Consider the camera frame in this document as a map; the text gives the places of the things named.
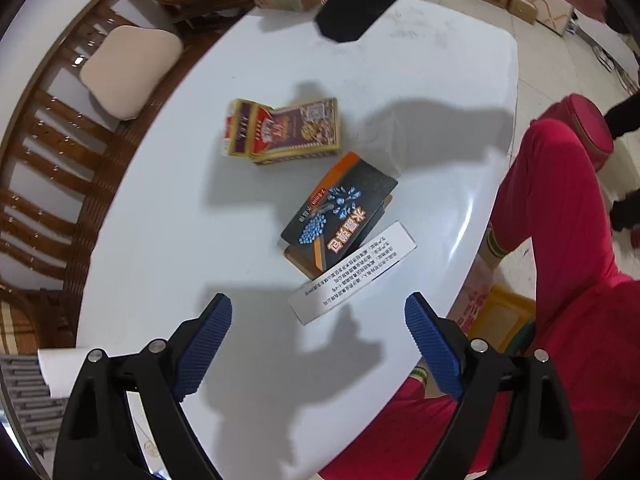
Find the red trousers leg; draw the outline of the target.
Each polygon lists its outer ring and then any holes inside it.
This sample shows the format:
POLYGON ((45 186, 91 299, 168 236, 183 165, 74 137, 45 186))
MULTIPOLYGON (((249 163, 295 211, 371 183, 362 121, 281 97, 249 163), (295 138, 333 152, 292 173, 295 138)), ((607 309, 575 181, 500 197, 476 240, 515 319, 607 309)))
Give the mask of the red trousers leg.
MULTIPOLYGON (((548 352, 573 412, 582 478, 597 479, 639 417, 639 278, 616 261, 600 182, 568 125, 534 120, 480 245, 506 285, 536 302, 529 350, 548 352), (516 263, 523 245, 533 263, 516 263)), ((457 402, 427 397, 416 364, 380 414, 320 479, 415 479, 457 402)))

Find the yellow trash bin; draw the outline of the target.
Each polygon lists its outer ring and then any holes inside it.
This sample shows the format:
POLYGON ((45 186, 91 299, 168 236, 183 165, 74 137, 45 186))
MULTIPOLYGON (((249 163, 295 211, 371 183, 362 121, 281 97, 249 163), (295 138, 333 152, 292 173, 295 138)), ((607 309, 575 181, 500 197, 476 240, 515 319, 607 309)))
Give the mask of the yellow trash bin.
POLYGON ((469 339, 484 339, 500 353, 517 354, 530 343, 536 302, 501 285, 491 287, 484 306, 471 324, 469 339))

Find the white text medicine box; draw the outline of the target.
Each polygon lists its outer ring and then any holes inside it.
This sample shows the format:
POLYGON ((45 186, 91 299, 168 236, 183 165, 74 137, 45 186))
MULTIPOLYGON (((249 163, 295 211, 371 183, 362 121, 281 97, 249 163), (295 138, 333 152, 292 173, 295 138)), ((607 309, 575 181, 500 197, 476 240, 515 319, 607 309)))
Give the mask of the white text medicine box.
POLYGON ((297 289, 288 298, 303 326, 349 300, 416 249, 416 242, 398 221, 345 260, 297 289))

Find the wooden bench chair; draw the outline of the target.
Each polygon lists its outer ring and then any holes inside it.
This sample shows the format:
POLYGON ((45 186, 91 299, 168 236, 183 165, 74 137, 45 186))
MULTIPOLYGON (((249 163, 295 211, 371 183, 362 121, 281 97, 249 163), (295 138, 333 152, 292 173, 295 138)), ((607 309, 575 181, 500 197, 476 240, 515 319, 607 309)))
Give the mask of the wooden bench chair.
POLYGON ((101 226, 154 119, 253 0, 25 0, 55 32, 26 39, 35 67, 1 116, 1 350, 70 348, 101 226), (118 120, 81 83, 116 27, 167 30, 183 52, 140 115, 118 120))

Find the gold purple snack box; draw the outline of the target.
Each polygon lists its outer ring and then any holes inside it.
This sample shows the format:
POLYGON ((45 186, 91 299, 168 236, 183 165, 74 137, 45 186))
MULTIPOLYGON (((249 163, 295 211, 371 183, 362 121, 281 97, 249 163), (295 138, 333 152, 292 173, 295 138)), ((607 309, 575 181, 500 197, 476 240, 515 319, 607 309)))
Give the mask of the gold purple snack box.
POLYGON ((222 154, 256 165, 320 158, 341 151, 337 99, 274 108, 236 99, 228 109, 222 154))

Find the red round stool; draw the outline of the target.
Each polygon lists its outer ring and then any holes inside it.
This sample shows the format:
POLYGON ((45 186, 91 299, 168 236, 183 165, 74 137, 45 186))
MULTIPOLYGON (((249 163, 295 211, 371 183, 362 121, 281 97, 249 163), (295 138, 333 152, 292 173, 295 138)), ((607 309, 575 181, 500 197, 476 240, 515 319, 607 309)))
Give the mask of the red round stool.
POLYGON ((582 142, 595 172, 604 167, 614 152, 614 139, 604 116, 596 104, 581 94, 566 96, 539 118, 554 119, 571 128, 582 142))

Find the white radiator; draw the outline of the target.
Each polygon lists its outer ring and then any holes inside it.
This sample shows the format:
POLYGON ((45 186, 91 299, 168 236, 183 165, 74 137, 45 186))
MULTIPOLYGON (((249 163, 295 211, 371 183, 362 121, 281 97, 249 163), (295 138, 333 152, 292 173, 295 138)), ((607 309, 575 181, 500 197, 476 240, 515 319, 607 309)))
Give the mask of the white radiator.
POLYGON ((66 410, 43 379, 36 356, 2 354, 1 392, 18 432, 38 457, 53 452, 66 410))

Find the black orange box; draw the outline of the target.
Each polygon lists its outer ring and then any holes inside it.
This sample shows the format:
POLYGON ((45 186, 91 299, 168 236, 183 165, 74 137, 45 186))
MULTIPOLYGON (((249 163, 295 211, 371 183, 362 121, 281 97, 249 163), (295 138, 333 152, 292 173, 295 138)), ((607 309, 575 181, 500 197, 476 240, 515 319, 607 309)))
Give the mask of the black orange box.
POLYGON ((393 199, 397 180, 359 155, 344 155, 281 233, 284 255, 314 280, 357 250, 393 199))

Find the beige chair cushion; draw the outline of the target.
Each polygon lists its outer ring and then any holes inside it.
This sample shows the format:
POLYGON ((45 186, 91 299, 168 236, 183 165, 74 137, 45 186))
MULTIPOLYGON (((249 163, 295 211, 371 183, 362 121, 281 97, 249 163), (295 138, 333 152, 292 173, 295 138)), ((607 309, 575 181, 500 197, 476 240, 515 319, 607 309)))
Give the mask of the beige chair cushion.
POLYGON ((152 92, 178 62, 181 39, 167 30, 114 28, 81 66, 79 79, 107 114, 137 118, 152 92))

